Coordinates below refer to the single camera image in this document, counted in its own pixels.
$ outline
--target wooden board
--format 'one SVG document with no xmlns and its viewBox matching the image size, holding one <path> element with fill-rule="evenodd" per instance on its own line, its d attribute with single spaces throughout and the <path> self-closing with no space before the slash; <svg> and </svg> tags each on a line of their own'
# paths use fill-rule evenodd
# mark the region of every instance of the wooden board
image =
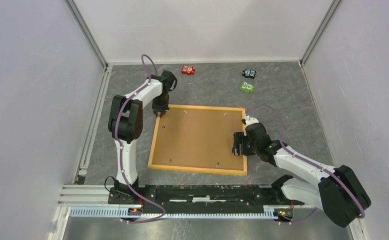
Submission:
<svg viewBox="0 0 389 240">
<path fill-rule="evenodd" d="M 246 156 L 232 153 L 234 132 L 244 131 L 244 108 L 169 105 L 156 119 L 147 166 L 211 174 L 248 174 Z"/>
</svg>

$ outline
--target wooden frame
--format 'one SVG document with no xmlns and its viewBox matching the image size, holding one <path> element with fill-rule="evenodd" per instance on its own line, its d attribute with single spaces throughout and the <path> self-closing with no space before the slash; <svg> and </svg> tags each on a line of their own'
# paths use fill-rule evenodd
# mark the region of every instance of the wooden frame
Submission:
<svg viewBox="0 0 389 240">
<path fill-rule="evenodd" d="M 237 107 L 216 107 L 216 106 L 194 106 L 194 105 L 169 105 L 170 109 L 186 109 L 186 110 L 216 110 L 216 111 L 225 111 L 225 112 L 240 112 L 240 119 L 245 116 L 244 108 Z M 226 175 L 248 175 L 248 157 L 242 156 L 243 158 L 243 170 L 233 170 L 233 169 L 216 169 L 216 168 L 202 168 L 202 167 L 188 167 L 188 166 L 173 166 L 173 165 L 161 165 L 161 164 L 153 164 L 154 154 L 155 154 L 155 146 L 156 140 L 158 138 L 158 131 L 160 126 L 161 118 L 156 118 L 153 140 L 150 149 L 149 161 L 147 167 L 150 169 L 157 170 L 171 170 L 171 171 L 184 171 L 184 172 L 197 172 L 197 173 L 209 173 L 209 174 L 226 174 Z"/>
</svg>

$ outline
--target black cable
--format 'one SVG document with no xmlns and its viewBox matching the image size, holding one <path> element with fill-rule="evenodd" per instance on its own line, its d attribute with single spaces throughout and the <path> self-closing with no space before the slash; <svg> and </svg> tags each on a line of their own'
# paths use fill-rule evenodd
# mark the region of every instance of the black cable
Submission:
<svg viewBox="0 0 389 240">
<path fill-rule="evenodd" d="M 106 179 L 104 180 L 104 189 L 106 189 L 106 191 L 108 191 L 108 192 L 111 192 L 111 190 L 109 190 L 109 189 L 106 188 L 106 181 L 107 181 L 109 178 L 112 178 L 112 179 L 113 179 L 113 182 L 115 182 L 115 177 L 113 177 L 113 176 L 107 176 Z"/>
</svg>

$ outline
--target red toy block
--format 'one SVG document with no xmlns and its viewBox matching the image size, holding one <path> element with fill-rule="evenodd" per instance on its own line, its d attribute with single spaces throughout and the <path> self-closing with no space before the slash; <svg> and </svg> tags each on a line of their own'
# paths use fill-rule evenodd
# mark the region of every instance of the red toy block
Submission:
<svg viewBox="0 0 389 240">
<path fill-rule="evenodd" d="M 193 75 L 195 73 L 195 68 L 192 66 L 187 66 L 184 65 L 181 70 L 182 74 L 187 74 L 187 75 Z"/>
</svg>

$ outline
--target metal corner post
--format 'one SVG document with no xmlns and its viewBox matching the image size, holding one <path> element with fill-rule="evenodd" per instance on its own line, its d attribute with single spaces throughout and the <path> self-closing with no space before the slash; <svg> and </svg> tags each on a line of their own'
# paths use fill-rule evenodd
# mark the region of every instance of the metal corner post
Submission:
<svg viewBox="0 0 389 240">
<path fill-rule="evenodd" d="M 324 30 L 329 25 L 330 20 L 332 19 L 334 13 L 338 9 L 341 2 L 342 2 L 342 0 L 333 0 L 333 2 L 331 3 L 330 7 L 328 8 L 327 12 L 324 15 L 324 18 L 322 19 L 321 23 L 319 24 L 319 27 L 316 30 L 311 42 L 309 43 L 308 47 L 306 48 L 305 53 L 303 54 L 302 58 L 299 61 L 301 66 L 305 65 L 305 63 L 308 61 L 308 58 L 310 57 L 315 46 L 317 45 L 318 41 L 320 40 L 321 36 L 323 35 Z"/>
<path fill-rule="evenodd" d="M 86 22 L 84 21 L 83 16 L 81 15 L 80 10 L 77 7 L 77 4 L 74 0 L 65 0 L 66 4 L 69 7 L 69 10 L 71 11 L 72 15 L 75 18 L 75 21 L 77 22 L 79 28 L 81 29 L 82 33 L 84 34 L 85 38 L 87 39 L 88 43 L 90 44 L 91 48 L 94 51 L 94 54 L 96 54 L 97 59 L 99 60 L 100 64 L 104 68 L 108 67 L 108 63 L 105 60 L 105 57 L 103 56 L 99 46 L 97 45 L 92 33 L 89 30 L 89 27 L 87 26 Z"/>
</svg>

